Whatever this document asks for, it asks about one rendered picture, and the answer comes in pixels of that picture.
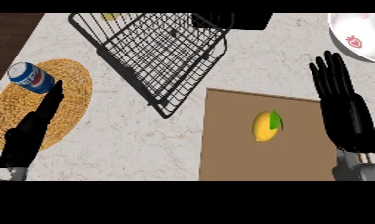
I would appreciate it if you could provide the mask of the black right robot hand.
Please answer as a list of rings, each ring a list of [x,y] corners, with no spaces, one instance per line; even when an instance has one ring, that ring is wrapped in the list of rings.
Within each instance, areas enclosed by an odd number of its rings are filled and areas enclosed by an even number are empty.
[[[332,143],[347,152],[375,153],[375,125],[364,99],[354,91],[341,54],[324,51],[308,69]]]

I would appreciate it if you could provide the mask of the white plate with strawberry print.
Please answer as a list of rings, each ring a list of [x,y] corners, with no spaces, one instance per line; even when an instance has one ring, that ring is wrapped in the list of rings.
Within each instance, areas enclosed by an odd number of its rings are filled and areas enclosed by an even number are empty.
[[[375,13],[329,13],[327,25],[341,45],[375,62]]]

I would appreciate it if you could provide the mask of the dark brown wooden surface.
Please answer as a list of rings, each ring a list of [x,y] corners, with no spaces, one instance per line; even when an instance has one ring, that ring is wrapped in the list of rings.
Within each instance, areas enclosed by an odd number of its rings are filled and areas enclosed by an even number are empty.
[[[0,13],[0,78],[42,16],[42,13]]]

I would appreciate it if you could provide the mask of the yellow lemon with green leaf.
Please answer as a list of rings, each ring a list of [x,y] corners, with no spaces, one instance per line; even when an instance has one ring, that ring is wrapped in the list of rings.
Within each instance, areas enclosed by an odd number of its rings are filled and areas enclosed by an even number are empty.
[[[258,142],[268,141],[282,129],[282,116],[276,110],[260,113],[252,124],[252,134]]]

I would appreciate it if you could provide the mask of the round woven yellow placemat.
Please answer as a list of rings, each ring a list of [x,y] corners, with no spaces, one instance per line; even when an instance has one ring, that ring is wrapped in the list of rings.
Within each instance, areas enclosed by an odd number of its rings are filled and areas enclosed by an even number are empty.
[[[54,117],[47,126],[41,150],[51,147],[76,127],[93,96],[93,80],[85,67],[71,59],[50,59],[37,64],[37,67],[63,82],[65,98],[59,104]],[[0,150],[4,147],[4,134],[14,128],[41,103],[44,94],[37,94],[10,82],[4,76],[0,80]]]

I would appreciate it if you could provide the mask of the black appliance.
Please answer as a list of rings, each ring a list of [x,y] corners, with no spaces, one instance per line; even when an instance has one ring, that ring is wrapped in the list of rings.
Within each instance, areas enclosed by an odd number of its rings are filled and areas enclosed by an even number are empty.
[[[192,24],[196,28],[221,28],[237,30],[262,30],[268,24],[271,13],[195,13]]]

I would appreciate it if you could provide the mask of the brown flat tray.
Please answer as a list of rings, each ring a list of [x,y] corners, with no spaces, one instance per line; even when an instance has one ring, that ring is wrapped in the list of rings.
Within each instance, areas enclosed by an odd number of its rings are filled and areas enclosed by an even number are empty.
[[[262,112],[277,112],[282,129],[260,142],[252,124]],[[327,139],[314,100],[236,91],[206,91],[202,180],[332,181],[336,150]]]

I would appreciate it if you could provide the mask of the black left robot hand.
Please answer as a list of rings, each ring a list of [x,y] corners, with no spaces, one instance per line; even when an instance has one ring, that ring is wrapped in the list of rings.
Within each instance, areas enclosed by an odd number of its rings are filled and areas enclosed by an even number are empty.
[[[47,126],[65,99],[63,82],[59,80],[45,94],[35,111],[31,111],[17,126],[6,131],[0,168],[26,168],[38,153]]]

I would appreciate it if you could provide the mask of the blue soda can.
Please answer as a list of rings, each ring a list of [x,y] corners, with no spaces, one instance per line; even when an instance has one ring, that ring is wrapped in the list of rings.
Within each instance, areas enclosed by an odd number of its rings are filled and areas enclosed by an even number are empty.
[[[13,64],[7,76],[11,83],[37,94],[47,93],[54,85],[53,77],[28,62]]]

